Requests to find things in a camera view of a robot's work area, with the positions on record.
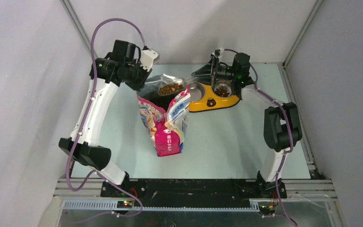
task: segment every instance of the pet food bag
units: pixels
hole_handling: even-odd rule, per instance
[[[158,156],[181,153],[190,105],[186,81],[165,74],[151,77],[137,98],[141,120]]]

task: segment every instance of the plastic bag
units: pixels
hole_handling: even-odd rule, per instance
[[[190,106],[186,81],[165,74],[154,76],[146,80],[137,98],[141,120],[157,155],[181,153]]]

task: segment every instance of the white tabletop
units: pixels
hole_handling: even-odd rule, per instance
[[[151,75],[165,73],[186,78],[202,65],[155,65]],[[287,102],[276,64],[254,64],[259,87]],[[112,161],[131,178],[256,178],[269,148],[263,138],[263,112],[240,101],[227,109],[189,113],[181,154],[158,157],[141,122],[136,93],[122,84],[106,114],[100,145],[110,148]],[[85,177],[91,169],[74,165],[72,177]],[[301,143],[286,160],[282,177],[309,179]]]

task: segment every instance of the white wall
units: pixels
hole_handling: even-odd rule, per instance
[[[36,226],[67,156],[90,68],[59,0],[0,1],[0,226]]]
[[[363,1],[325,1],[288,71],[318,167],[363,227]]]
[[[136,24],[159,63],[208,62],[218,47],[251,55],[252,62],[282,62],[315,0],[72,0],[91,37],[105,19],[121,17]],[[103,26],[95,47],[98,55],[112,51],[115,39],[141,45],[131,26]],[[233,61],[233,54],[225,62]]]

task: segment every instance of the purple cable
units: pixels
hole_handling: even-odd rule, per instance
[[[108,22],[112,22],[112,21],[122,21],[122,22],[125,22],[125,23],[128,23],[130,24],[131,26],[133,26],[139,33],[140,37],[141,37],[141,40],[143,42],[143,45],[146,46],[146,43],[145,43],[145,39],[140,31],[140,29],[133,23],[131,23],[130,21],[128,20],[125,20],[125,19],[122,19],[122,18],[112,18],[112,19],[108,19],[108,20],[105,20],[103,22],[101,22],[96,28],[95,28],[95,31],[93,33],[93,36],[91,37],[91,58],[92,58],[92,61],[93,61],[93,71],[94,71],[94,85],[93,85],[93,89],[91,91],[91,98],[88,102],[88,105],[86,107],[86,111],[84,112],[84,115],[83,115],[83,119],[81,120],[81,123],[80,123],[80,127],[79,127],[79,131],[78,132],[82,132],[83,130],[83,127],[84,127],[84,124],[86,123],[86,119],[87,119],[87,116],[88,116],[88,113],[91,109],[91,104],[93,102],[93,98],[95,97],[95,90],[96,90],[96,84],[97,84],[97,71],[96,71],[96,64],[95,64],[95,55],[94,55],[94,40],[95,40],[95,36],[98,32],[98,29],[100,27],[102,27],[104,24],[108,23]],[[78,188],[74,188],[72,185],[71,185],[71,182],[70,182],[70,163],[71,163],[71,158],[73,157],[73,153],[74,153],[74,150],[76,149],[76,145],[77,145],[77,142],[78,140],[80,139],[80,134],[78,133],[75,140],[74,140],[74,143],[73,143],[73,146],[71,147],[71,150],[70,150],[70,153],[69,153],[69,158],[67,160],[67,163],[66,163],[66,183],[69,187],[70,190],[72,190],[73,192],[77,192],[78,190],[80,190],[87,182],[88,178],[90,177],[90,175],[92,173],[95,172],[95,170],[92,170],[90,173],[88,173],[88,175],[86,176],[86,178],[84,179],[84,181],[81,183],[81,185],[78,187]],[[100,176],[101,178],[103,178],[105,181],[108,181],[112,186],[114,186],[116,189],[118,189],[119,191],[125,193],[126,195],[132,197],[133,199],[135,199],[136,201],[138,201],[138,203],[140,204],[140,207],[141,209],[136,213],[136,214],[133,214],[133,215],[120,215],[120,216],[123,216],[123,217],[133,217],[137,214],[139,214],[142,210],[143,210],[143,205],[141,203],[141,201],[136,198],[135,196],[131,195],[130,193],[124,191],[123,189],[121,189],[120,187],[118,187],[117,185],[115,185],[114,183],[112,183],[111,181],[109,181],[108,179],[106,179],[104,176],[100,175],[99,173],[97,173],[98,176]],[[105,214],[105,213],[108,213],[108,212],[103,212],[101,214],[98,214],[98,215],[95,215],[93,217],[98,217],[102,214]]]
[[[234,53],[238,53],[237,51],[232,50],[232,49],[225,49],[225,51],[231,51],[231,52],[234,52]],[[277,198],[279,199],[280,206],[282,207],[282,210],[283,210],[283,212],[284,212],[285,214],[284,214],[284,215],[275,215],[275,216],[279,216],[279,217],[280,217],[280,216],[282,216],[282,217],[286,217],[286,218],[290,221],[290,223],[291,223],[293,226],[297,227],[297,226],[298,226],[297,222],[295,222],[293,219],[291,219],[291,218],[288,216],[287,212],[286,212],[286,209],[285,209],[285,207],[284,207],[284,205],[283,205],[283,202],[282,202],[282,199],[281,199],[281,197],[280,197],[279,186],[278,186],[278,184],[277,184],[277,179],[278,179],[278,177],[279,177],[279,173],[280,173],[280,171],[282,171],[283,165],[285,164],[286,154],[291,153],[291,152],[293,151],[293,148],[294,148],[294,143],[293,143],[293,134],[292,134],[292,130],[291,130],[291,128],[290,128],[290,122],[289,122],[289,120],[288,120],[288,118],[287,118],[286,111],[283,109],[282,105],[281,105],[281,104],[280,104],[280,103],[279,103],[276,99],[274,99],[272,96],[268,95],[267,93],[265,93],[265,92],[261,91],[261,90],[258,88],[258,85],[257,85],[257,82],[258,82],[258,73],[257,73],[257,71],[255,70],[255,68],[254,68],[252,65],[251,65],[251,68],[252,68],[252,70],[254,71],[254,73],[255,73],[255,77],[256,77],[256,78],[255,78],[255,81],[254,81],[254,87],[255,87],[255,90],[256,90],[258,93],[260,93],[261,95],[263,95],[266,99],[268,99],[269,101],[271,101],[272,103],[275,103],[275,104],[276,104],[276,105],[280,108],[280,110],[282,111],[283,117],[285,118],[285,121],[286,121],[287,133],[288,133],[288,135],[289,135],[289,141],[290,141],[290,151],[285,151],[285,152],[283,153],[283,155],[282,155],[282,160],[281,160],[281,162],[280,162],[279,168],[278,168],[278,170],[277,170],[277,172],[276,172],[276,175],[275,175],[275,184],[276,184]]]

